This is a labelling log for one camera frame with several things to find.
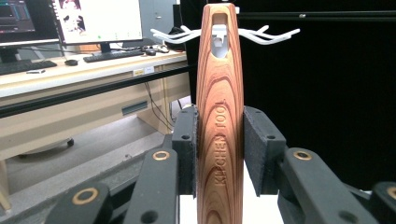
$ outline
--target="white antler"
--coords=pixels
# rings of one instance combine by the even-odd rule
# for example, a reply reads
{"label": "white antler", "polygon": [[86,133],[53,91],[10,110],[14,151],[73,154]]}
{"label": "white antler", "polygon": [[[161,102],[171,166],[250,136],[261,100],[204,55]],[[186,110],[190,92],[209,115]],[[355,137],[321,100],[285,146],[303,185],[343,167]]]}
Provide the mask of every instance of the white antler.
{"label": "white antler", "polygon": [[[154,30],[154,29],[151,29],[151,32],[154,33],[155,37],[160,38],[161,40],[164,40],[166,42],[173,43],[173,44],[181,44],[181,43],[184,43],[186,41],[189,41],[189,40],[201,35],[201,30],[190,30],[186,26],[181,26],[180,28],[184,31],[184,33],[177,34],[177,35],[167,35],[167,34],[164,34],[160,31]],[[258,31],[252,31],[252,30],[247,30],[247,29],[238,29],[238,33],[241,36],[243,36],[247,39],[250,39],[251,41],[254,41],[258,44],[271,45],[271,44],[278,43],[280,41],[290,39],[292,35],[295,35],[300,32],[300,29],[296,29],[296,30],[287,32],[283,35],[268,35],[268,34],[264,33],[268,28],[269,28],[269,26],[265,25]],[[214,25],[213,30],[212,30],[212,35],[216,38],[217,43],[222,43],[224,36],[227,35],[226,26]]]}

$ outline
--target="computer monitor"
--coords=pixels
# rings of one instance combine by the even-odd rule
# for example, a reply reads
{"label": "computer monitor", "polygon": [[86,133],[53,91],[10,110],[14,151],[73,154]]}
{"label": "computer monitor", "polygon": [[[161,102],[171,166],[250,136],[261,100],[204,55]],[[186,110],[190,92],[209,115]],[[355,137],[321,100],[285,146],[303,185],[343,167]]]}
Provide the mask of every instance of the computer monitor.
{"label": "computer monitor", "polygon": [[18,48],[59,43],[48,0],[0,1],[0,57],[16,62]]}
{"label": "computer monitor", "polygon": [[100,44],[142,40],[138,0],[51,0],[62,45]]}

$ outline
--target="keyboard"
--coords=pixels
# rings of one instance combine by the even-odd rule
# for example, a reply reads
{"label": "keyboard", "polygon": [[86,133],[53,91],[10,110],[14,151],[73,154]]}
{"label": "keyboard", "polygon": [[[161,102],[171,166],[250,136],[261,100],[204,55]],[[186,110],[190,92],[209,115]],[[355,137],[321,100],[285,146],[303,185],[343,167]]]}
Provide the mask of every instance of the keyboard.
{"label": "keyboard", "polygon": [[109,53],[101,53],[98,55],[93,55],[89,57],[82,58],[86,63],[96,63],[106,60],[120,59],[120,58],[128,58],[134,56],[140,56],[144,53],[138,50],[133,51],[120,51],[120,52],[109,52]]}
{"label": "keyboard", "polygon": [[37,63],[0,63],[0,75],[7,75],[19,72],[27,72],[30,70],[37,70],[57,66],[52,61],[41,61]]}

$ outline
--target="wooden handle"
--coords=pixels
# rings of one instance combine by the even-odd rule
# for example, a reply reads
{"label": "wooden handle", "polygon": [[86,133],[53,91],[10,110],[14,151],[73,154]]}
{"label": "wooden handle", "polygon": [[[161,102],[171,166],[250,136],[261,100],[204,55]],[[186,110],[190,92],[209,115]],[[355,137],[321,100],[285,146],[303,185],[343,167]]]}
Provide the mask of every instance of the wooden handle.
{"label": "wooden handle", "polygon": [[[212,53],[212,26],[227,26],[228,52]],[[198,223],[241,224],[243,82],[235,8],[206,5],[198,61]]]}

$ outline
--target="black backdrop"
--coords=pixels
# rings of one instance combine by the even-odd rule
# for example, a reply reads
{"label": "black backdrop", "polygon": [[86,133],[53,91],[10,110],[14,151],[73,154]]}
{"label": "black backdrop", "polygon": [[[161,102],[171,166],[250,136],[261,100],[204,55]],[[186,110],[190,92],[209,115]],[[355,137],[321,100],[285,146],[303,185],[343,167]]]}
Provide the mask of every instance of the black backdrop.
{"label": "black backdrop", "polygon": [[[235,2],[241,28],[268,24],[273,35],[301,29],[271,46],[241,37],[245,105],[264,111],[289,147],[317,152],[342,181],[371,189],[396,181],[396,6],[352,3]],[[199,29],[205,2],[181,4],[183,23]],[[307,12],[305,20],[289,14],[298,11]],[[188,43],[189,63],[196,62],[198,45],[199,39]],[[193,99],[195,81],[191,73]]]}

